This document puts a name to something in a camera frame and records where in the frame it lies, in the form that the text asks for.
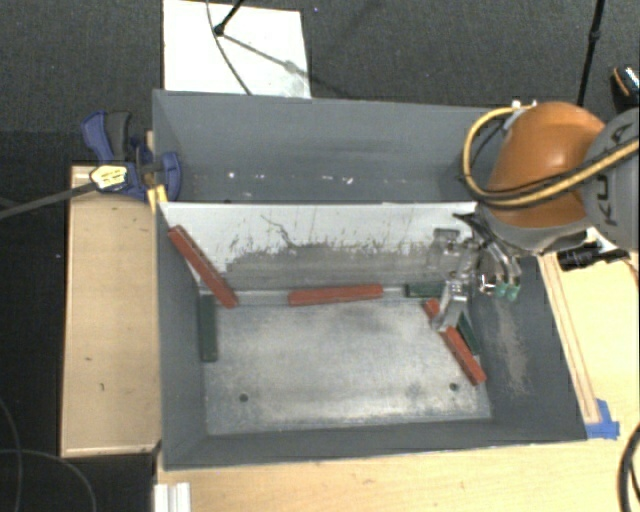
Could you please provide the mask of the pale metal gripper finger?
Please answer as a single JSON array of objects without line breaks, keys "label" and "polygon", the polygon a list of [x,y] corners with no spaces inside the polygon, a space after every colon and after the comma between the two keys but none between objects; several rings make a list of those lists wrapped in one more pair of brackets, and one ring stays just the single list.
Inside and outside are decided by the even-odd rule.
[{"label": "pale metal gripper finger", "polygon": [[464,313],[469,299],[468,286],[460,280],[450,280],[439,300],[431,326],[436,331],[445,331],[449,327],[456,328]]},{"label": "pale metal gripper finger", "polygon": [[467,240],[455,229],[436,228],[426,253],[431,276],[467,276]]}]

